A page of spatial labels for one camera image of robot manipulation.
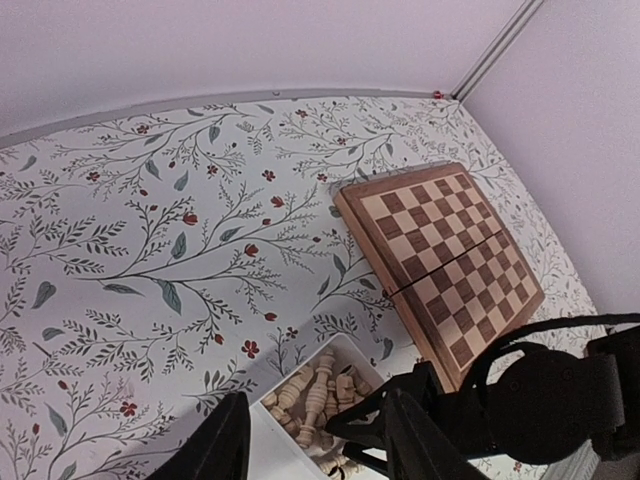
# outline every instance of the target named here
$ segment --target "table surface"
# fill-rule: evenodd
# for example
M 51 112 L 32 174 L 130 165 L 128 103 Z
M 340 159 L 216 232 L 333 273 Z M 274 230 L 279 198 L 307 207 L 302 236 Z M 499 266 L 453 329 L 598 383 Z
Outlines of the table surface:
M 447 161 L 471 172 L 540 280 L 534 320 L 594 313 L 544 216 L 457 102 L 203 106 L 0 150 L 0 477 L 144 478 L 225 393 L 255 401 L 337 332 L 383 375 L 410 370 L 419 354 L 331 198 Z M 580 355 L 601 333 L 537 340 Z M 476 464 L 501 479 L 545 470 Z

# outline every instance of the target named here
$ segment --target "wooden chessboard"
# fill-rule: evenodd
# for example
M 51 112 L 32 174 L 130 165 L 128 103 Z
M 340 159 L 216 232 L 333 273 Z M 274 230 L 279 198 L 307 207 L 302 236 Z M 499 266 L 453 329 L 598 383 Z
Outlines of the wooden chessboard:
M 351 185 L 335 203 L 420 352 L 453 388 L 542 303 L 513 238 L 460 164 Z

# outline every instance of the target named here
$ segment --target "chess piece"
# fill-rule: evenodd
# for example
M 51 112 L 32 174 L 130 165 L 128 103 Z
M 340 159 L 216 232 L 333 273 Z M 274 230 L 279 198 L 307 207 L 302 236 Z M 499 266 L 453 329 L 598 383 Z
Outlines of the chess piece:
M 353 365 L 347 365 L 342 369 L 340 373 L 344 373 L 346 375 L 349 375 L 350 377 L 353 377 L 353 385 L 356 387 L 356 392 L 361 397 L 366 397 L 373 391 L 371 385 L 369 385 L 362 379 L 362 377 L 358 373 L 358 370 Z
M 327 401 L 324 404 L 324 416 L 328 422 L 331 417 L 338 414 L 338 401 L 336 400 L 336 382 L 327 382 Z M 325 452 L 333 447 L 333 435 L 320 430 L 320 448 Z
M 262 405 L 264 405 L 267 410 L 271 410 L 273 407 L 275 407 L 276 403 L 278 403 L 278 396 L 275 392 L 269 393 L 262 399 Z
M 283 410 L 288 410 L 296 404 L 302 391 L 307 388 L 313 378 L 313 368 L 304 365 L 298 372 L 282 387 L 278 395 L 278 406 Z
M 341 373 L 336 378 L 336 395 L 338 397 L 338 411 L 344 412 L 355 405 L 356 388 L 353 377 Z
M 329 475 L 329 473 L 331 473 L 331 470 L 333 470 L 336 467 L 341 467 L 342 465 L 345 465 L 348 461 L 349 459 L 344 455 L 337 454 L 333 457 L 330 457 L 318 462 L 318 468 L 322 470 L 322 473 L 324 473 L 325 475 Z
M 307 393 L 307 402 L 305 403 L 307 416 L 300 426 L 300 434 L 296 437 L 296 442 L 298 442 L 300 448 L 307 449 L 313 443 L 313 435 L 316 433 L 316 420 L 324 410 L 324 404 L 327 401 L 327 381 L 331 376 L 331 367 L 333 367 L 335 361 L 336 359 L 331 349 L 327 349 L 320 357 L 318 368 L 316 368 L 316 381 Z

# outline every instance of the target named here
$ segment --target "checkered pattern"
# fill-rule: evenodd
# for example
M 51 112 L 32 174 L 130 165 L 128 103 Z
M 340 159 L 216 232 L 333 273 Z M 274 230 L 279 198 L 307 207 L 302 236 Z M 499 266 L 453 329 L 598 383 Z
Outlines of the checkered pattern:
M 362 204 L 411 282 L 500 231 L 462 173 L 365 197 Z
M 413 288 L 460 370 L 507 327 L 537 291 L 503 231 Z

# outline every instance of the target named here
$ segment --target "white wall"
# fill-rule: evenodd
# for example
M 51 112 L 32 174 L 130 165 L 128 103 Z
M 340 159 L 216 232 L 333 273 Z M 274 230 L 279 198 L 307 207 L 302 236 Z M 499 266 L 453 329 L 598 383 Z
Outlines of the white wall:
M 147 102 L 450 91 L 523 0 L 2 0 L 0 137 Z
M 548 0 L 467 104 L 601 311 L 640 310 L 640 3 Z

